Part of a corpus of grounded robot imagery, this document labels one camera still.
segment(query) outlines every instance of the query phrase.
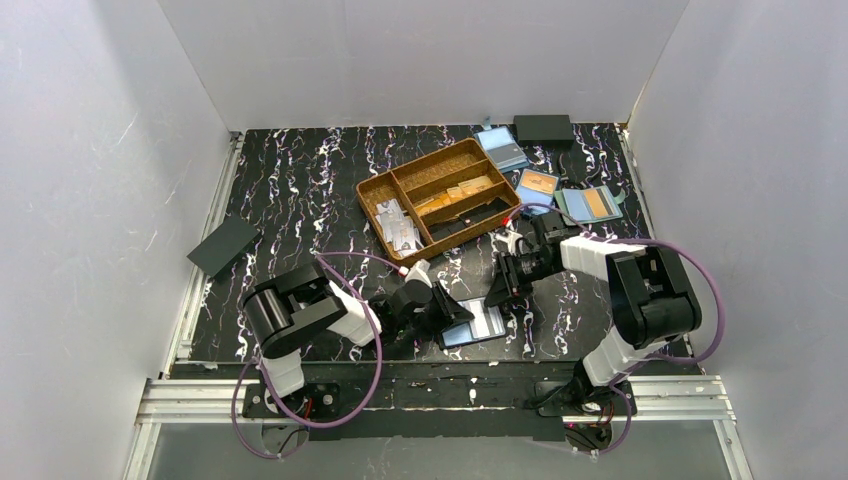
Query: marble table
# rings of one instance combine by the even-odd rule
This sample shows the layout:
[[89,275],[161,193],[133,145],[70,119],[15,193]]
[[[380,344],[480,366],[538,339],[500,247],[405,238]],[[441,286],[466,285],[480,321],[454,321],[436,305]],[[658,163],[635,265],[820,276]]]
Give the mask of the marble table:
[[[477,125],[349,127],[250,130],[239,158],[228,215],[255,225],[262,236],[225,278],[209,281],[193,337],[190,361],[242,362],[256,341],[237,305],[248,288],[303,265],[314,252],[353,251],[385,255],[355,199],[355,186],[424,154],[470,137]],[[648,235],[630,171],[613,124],[577,124],[570,149],[527,146],[533,168],[573,180],[594,177],[624,195],[624,217],[592,225],[603,236]],[[518,172],[507,175],[513,182]],[[485,234],[431,260],[430,275],[457,300],[485,295],[493,255],[506,245]],[[399,279],[374,261],[336,258],[336,268],[366,298],[392,291]],[[430,336],[414,331],[384,338],[394,361],[577,360],[594,349],[611,322],[606,285],[591,277],[560,273],[536,282],[534,294],[503,308],[507,335],[479,344],[440,350]],[[374,359],[325,332],[302,349],[305,361]]]

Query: gray wall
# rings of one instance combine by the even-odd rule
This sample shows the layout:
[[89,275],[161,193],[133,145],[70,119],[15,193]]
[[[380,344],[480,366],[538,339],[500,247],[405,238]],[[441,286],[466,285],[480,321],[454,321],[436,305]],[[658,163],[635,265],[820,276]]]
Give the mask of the gray wall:
[[[615,422],[616,431],[623,428]],[[261,448],[259,427],[243,424]],[[289,432],[268,432],[279,449]],[[254,457],[226,424],[163,425],[151,480],[724,480],[730,475],[712,422],[633,422],[615,452],[593,462],[563,442],[529,438],[357,438],[311,442],[284,462]]]
[[155,0],[0,0],[3,478],[118,478],[228,144]]
[[723,287],[727,337],[707,367],[758,478],[845,475],[846,125],[837,0],[693,0],[631,124],[658,235]]
[[160,0],[231,130],[626,121],[688,0]]

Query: black box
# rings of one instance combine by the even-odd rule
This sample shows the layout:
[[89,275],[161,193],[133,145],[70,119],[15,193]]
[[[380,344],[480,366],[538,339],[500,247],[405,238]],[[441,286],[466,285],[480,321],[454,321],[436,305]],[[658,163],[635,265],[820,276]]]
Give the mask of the black box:
[[188,259],[204,273],[215,277],[232,266],[257,237],[259,230],[231,215],[188,254]]
[[568,115],[516,115],[515,139],[518,143],[574,143],[574,127]]

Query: brown organizer tray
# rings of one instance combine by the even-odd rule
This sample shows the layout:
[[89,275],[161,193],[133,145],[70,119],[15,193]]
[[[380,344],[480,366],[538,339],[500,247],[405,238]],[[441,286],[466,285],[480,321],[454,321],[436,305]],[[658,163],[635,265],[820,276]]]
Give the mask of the brown organizer tray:
[[[459,182],[486,175],[492,185],[450,205],[419,216],[414,205]],[[376,230],[377,237],[389,259],[405,267],[421,259],[432,258],[442,252],[461,245],[472,238],[490,232],[500,226],[509,211],[521,203],[512,185],[498,171],[477,140],[468,138],[439,151],[424,155],[407,164],[393,168],[356,186],[356,197],[365,210],[368,221]],[[510,207],[497,214],[439,241],[434,241],[428,226],[456,218],[458,215],[501,198]],[[396,198],[404,213],[412,219],[421,234],[424,248],[406,257],[398,256],[390,243],[383,240],[383,231],[377,222],[376,205]]]

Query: flat card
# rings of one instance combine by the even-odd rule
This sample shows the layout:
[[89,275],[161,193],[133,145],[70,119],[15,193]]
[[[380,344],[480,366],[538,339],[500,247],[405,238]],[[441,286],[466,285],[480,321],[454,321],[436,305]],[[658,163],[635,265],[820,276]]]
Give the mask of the flat card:
[[553,195],[558,181],[559,179],[553,175],[545,175],[544,173],[533,170],[524,170],[518,186],[529,188],[545,195]]

